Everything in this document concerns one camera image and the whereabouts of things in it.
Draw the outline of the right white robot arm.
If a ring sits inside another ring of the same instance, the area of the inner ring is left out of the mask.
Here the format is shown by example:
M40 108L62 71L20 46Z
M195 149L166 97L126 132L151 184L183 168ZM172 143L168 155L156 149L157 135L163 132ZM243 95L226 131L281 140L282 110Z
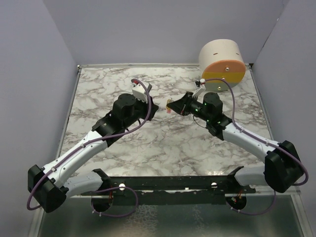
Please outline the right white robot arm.
M272 141L233 123L223 113L223 102L218 94L209 92L200 103L193 93L187 92L181 99L169 102L167 107L181 116L200 118L211 135L243 148L263 162L262 166L242 167L231 172L233 177L227 180L230 192L238 193L244 186L259 185L284 193L303 176L304 170L291 142Z

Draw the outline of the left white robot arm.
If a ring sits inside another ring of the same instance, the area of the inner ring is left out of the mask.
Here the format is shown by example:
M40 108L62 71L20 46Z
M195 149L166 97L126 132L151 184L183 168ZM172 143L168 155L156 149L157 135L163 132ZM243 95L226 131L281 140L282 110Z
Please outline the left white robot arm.
M87 175L72 175L96 154L109 148L122 136L136 131L128 128L135 122L139 127L150 121L158 105L144 92L121 94L113 103L112 109L92 126L92 129L72 148L56 160L39 167L33 165L27 173L27 189L31 199L35 199L45 212L59 208L66 199L86 192L105 194L109 189L107 175L102 170L93 170Z

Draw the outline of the round tricolour drawer cabinet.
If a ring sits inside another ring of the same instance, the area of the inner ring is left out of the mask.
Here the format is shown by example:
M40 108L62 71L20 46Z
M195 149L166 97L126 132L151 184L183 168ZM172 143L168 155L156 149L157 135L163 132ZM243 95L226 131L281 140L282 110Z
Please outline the round tricolour drawer cabinet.
M216 39L208 42L201 49L198 57L201 78L209 79L207 91L219 92L228 90L222 82L225 80L231 87L239 84L246 72L238 44L231 39Z

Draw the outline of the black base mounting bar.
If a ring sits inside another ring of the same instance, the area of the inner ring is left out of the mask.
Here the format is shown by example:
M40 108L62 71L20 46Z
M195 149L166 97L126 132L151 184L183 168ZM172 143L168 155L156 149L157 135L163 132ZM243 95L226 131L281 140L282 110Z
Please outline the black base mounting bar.
M226 195L253 194L228 176L109 177L101 169L69 178L60 188L63 198L91 196L96 205L225 204Z

